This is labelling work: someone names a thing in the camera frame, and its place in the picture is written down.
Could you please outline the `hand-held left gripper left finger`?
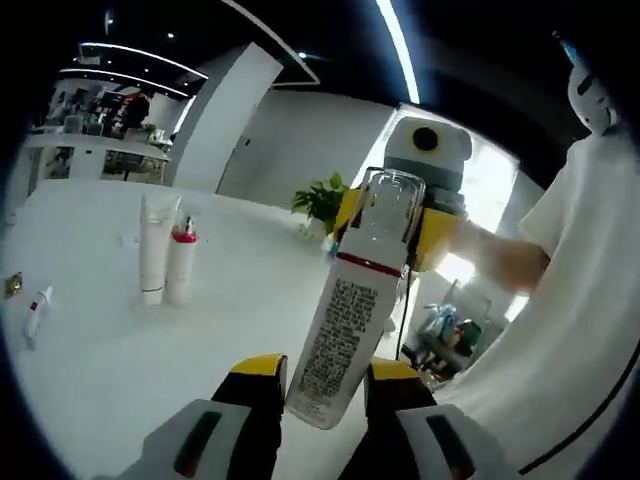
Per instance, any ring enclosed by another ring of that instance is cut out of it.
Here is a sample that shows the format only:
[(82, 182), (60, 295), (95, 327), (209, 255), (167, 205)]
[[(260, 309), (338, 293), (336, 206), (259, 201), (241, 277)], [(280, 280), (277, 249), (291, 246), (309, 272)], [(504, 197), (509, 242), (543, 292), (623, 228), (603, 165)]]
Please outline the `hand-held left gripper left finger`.
[(144, 440), (120, 479), (270, 479), (281, 445), (287, 356), (234, 365), (208, 400), (194, 400)]

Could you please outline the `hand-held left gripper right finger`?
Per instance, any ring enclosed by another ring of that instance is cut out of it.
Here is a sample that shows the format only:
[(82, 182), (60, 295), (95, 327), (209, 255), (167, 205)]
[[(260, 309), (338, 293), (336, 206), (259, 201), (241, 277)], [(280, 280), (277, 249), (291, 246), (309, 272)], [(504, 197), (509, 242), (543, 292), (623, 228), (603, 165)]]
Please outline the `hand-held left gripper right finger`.
[(453, 405), (438, 405), (404, 362), (373, 358), (364, 378), (367, 430), (350, 479), (504, 479), (496, 438)]

